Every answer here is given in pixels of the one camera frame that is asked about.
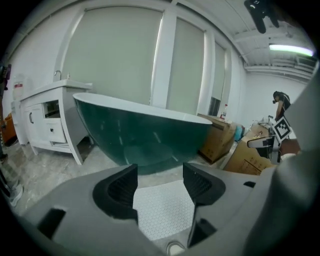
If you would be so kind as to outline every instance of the cabinet door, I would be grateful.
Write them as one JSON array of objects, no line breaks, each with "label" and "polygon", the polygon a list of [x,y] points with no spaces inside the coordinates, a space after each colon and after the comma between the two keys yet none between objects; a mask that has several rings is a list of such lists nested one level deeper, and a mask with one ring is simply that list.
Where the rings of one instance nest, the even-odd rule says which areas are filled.
[{"label": "cabinet door", "polygon": [[31,122],[31,109],[30,107],[27,107],[24,111],[23,111],[23,124],[24,124],[24,128],[26,130],[26,134],[28,136],[29,142],[32,144],[35,142],[34,138],[36,137],[36,133],[33,129],[33,125]]},{"label": "cabinet door", "polygon": [[33,141],[37,144],[44,144],[51,146],[45,131],[45,114],[42,104],[37,104],[30,107],[30,119],[32,125],[32,134],[34,134]]}]

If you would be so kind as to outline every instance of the freestanding bathtub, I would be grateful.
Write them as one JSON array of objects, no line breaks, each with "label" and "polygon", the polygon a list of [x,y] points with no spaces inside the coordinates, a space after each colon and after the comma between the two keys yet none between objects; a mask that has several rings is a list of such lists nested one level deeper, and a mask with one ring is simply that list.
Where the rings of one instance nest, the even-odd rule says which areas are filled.
[{"label": "freestanding bathtub", "polygon": [[100,94],[76,93],[73,97],[98,147],[119,165],[138,164],[139,174],[189,161],[212,124],[196,115]]}]

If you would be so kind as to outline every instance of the ceiling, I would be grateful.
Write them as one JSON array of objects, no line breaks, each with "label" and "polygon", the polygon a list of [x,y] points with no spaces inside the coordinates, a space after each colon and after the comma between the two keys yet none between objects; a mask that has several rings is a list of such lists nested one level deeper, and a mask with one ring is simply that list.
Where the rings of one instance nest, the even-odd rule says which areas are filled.
[{"label": "ceiling", "polygon": [[304,31],[282,21],[279,21],[280,27],[276,28],[266,17],[264,18],[266,33],[261,34],[244,1],[185,0],[184,2],[206,10],[215,17],[219,28],[230,34],[231,41],[240,51],[239,55],[242,56],[247,71],[308,82],[316,65],[315,59],[296,53],[269,50],[269,44],[284,44],[314,50]]},{"label": "ceiling", "polygon": [[[84,0],[44,0],[30,15],[13,38],[8,47],[9,58],[23,38],[41,21],[59,9]],[[280,28],[273,26],[268,17],[264,18],[267,28],[261,34],[244,6],[245,0],[162,0],[179,3],[208,14],[211,22],[220,29],[234,44],[244,60],[248,72],[268,73],[285,76],[290,79],[308,82],[312,76],[316,61],[295,53],[270,51],[270,43],[306,47],[314,50],[312,43],[302,29],[285,22],[279,22]]]}]

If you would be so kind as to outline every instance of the white vanity cabinet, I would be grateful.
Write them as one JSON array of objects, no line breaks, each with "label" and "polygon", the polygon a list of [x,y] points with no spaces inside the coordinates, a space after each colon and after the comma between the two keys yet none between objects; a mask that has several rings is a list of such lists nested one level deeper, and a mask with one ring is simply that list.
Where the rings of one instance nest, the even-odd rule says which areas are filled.
[{"label": "white vanity cabinet", "polygon": [[46,136],[44,120],[45,115],[42,104],[27,107],[23,111],[23,123],[26,127],[26,133],[30,144],[51,146],[51,143]]},{"label": "white vanity cabinet", "polygon": [[88,136],[73,94],[87,92],[91,84],[60,80],[25,94],[21,99],[23,126],[33,152],[37,148],[71,153],[81,165],[77,145]]}]

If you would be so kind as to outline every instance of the white textured pad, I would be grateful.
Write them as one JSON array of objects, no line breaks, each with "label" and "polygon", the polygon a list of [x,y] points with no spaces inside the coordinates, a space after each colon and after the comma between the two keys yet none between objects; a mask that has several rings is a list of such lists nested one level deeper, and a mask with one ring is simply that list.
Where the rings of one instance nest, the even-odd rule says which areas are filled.
[{"label": "white textured pad", "polygon": [[179,233],[192,225],[194,203],[183,180],[139,188],[133,197],[140,230],[154,241]]}]

